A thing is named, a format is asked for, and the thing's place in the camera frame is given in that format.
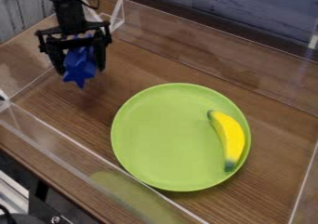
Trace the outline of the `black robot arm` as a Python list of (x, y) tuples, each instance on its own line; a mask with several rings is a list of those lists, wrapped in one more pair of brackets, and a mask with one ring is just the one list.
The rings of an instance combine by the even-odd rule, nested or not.
[(93, 49), (93, 62), (100, 71), (105, 69), (105, 48), (112, 43), (111, 22), (89, 21), (84, 17), (83, 8), (97, 9), (83, 0), (49, 0), (53, 4), (57, 25), (37, 30), (39, 49), (48, 56), (59, 75), (65, 73), (65, 53), (80, 47)]

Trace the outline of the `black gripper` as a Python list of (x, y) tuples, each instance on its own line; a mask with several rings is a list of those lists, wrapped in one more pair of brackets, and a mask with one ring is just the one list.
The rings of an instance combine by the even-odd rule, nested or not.
[(47, 53), (59, 75), (64, 75), (64, 53), (67, 49), (89, 47), (95, 48), (97, 69), (105, 69), (105, 46), (112, 43), (108, 21), (85, 21), (76, 30), (64, 31), (61, 26), (37, 30), (39, 49)]

